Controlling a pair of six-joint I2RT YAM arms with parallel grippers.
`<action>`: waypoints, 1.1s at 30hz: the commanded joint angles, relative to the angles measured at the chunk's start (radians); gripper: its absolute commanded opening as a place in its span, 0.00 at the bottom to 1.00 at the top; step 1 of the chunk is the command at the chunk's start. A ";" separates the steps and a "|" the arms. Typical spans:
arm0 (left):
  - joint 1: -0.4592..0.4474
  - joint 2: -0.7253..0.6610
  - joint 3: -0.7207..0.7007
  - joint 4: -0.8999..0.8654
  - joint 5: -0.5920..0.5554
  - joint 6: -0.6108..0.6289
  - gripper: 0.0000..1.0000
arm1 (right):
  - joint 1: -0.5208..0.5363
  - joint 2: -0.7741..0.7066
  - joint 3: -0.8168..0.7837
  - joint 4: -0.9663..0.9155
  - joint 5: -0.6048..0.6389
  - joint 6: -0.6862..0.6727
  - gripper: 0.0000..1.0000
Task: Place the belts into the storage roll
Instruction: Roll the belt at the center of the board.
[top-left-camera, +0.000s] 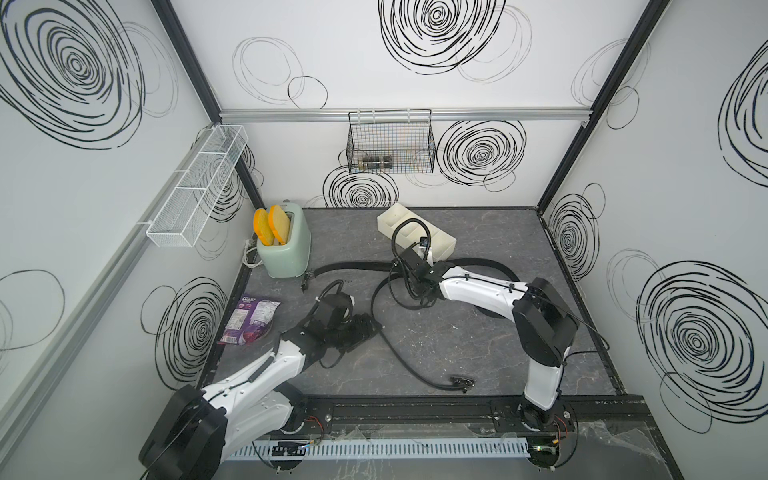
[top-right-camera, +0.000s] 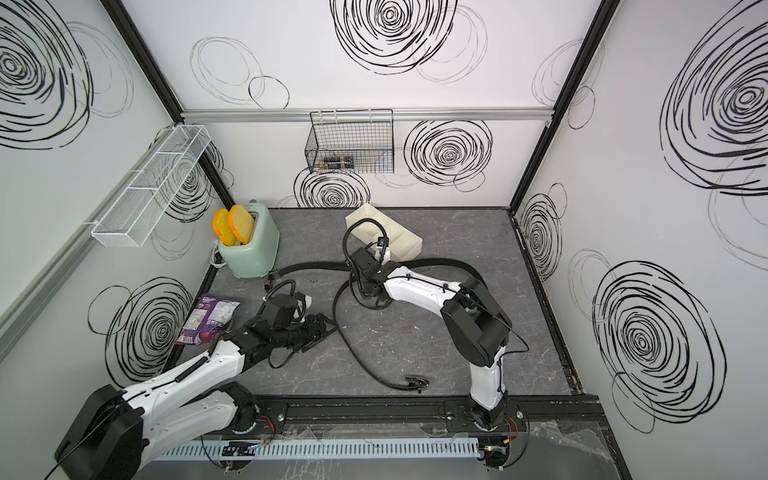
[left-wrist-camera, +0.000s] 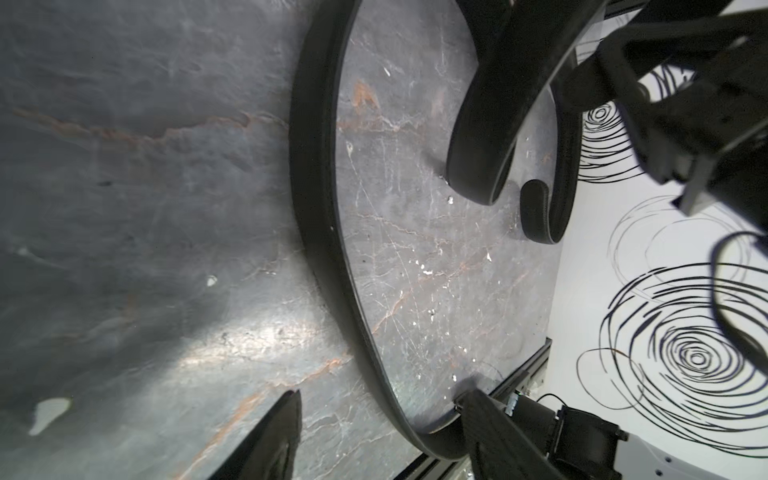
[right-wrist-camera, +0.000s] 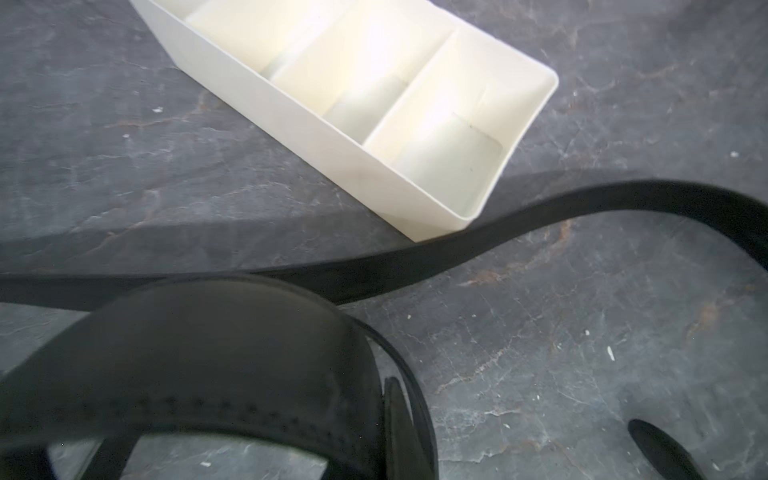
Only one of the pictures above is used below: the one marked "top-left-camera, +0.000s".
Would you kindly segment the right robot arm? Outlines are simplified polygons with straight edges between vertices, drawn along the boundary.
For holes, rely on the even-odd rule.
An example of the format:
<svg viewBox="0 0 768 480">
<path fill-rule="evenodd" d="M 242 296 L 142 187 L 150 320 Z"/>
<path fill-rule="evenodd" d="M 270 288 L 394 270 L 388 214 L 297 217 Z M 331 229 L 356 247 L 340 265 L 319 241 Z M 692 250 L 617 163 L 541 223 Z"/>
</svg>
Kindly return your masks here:
<svg viewBox="0 0 768 480">
<path fill-rule="evenodd" d="M 540 277 L 522 282 L 506 265 L 483 258 L 430 260 L 413 247 L 391 244 L 393 266 L 412 299 L 473 305 L 512 321 L 529 358 L 524 406 L 552 412 L 564 363 L 578 331 L 578 319 L 553 285 Z"/>
</svg>

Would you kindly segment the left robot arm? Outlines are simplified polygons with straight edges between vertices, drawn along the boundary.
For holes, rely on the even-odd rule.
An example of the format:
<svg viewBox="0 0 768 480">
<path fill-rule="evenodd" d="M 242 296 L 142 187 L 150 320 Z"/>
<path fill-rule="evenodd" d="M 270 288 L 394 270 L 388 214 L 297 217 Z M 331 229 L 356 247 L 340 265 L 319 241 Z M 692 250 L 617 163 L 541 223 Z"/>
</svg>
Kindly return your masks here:
<svg viewBox="0 0 768 480">
<path fill-rule="evenodd" d="M 328 350 L 341 355 L 375 337 L 381 324 L 357 313 L 343 292 L 316 299 L 308 314 L 272 349 L 236 373 L 201 389 L 176 391 L 142 445 L 145 479 L 210 479 L 232 454 L 264 434 L 301 427 L 303 395 L 289 382 Z"/>
</svg>

